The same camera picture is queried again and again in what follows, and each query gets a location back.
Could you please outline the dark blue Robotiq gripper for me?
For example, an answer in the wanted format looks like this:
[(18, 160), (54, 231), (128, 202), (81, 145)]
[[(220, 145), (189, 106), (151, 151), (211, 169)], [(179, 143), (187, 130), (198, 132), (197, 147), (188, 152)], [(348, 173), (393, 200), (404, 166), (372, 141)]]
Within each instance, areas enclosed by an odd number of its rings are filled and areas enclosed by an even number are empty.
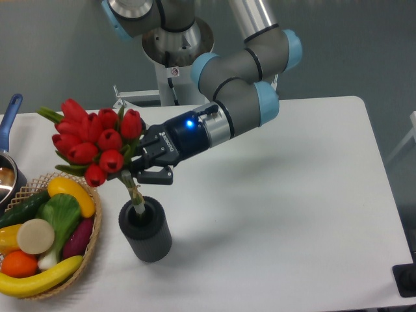
[[(139, 184), (171, 185), (174, 180), (169, 166), (197, 155), (210, 146), (209, 137), (196, 112), (186, 112), (159, 125), (148, 124), (141, 118), (141, 134), (135, 142), (138, 161), (129, 171)], [(160, 170), (145, 168), (160, 166)]]

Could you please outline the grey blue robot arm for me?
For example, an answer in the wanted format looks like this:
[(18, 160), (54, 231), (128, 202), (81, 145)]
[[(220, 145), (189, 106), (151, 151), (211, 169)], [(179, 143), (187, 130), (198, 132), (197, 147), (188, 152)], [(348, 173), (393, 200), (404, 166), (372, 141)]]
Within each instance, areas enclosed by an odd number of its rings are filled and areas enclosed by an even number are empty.
[(273, 120), (280, 104), (267, 82), (302, 58), (299, 37), (280, 28), (268, 1), (230, 1), (244, 49), (229, 57), (213, 52), (210, 26), (195, 15), (194, 1), (103, 1), (114, 31), (124, 39), (141, 37), (158, 88), (123, 92), (118, 101), (157, 99), (163, 106), (191, 110), (145, 128), (118, 178), (169, 185), (172, 168)]

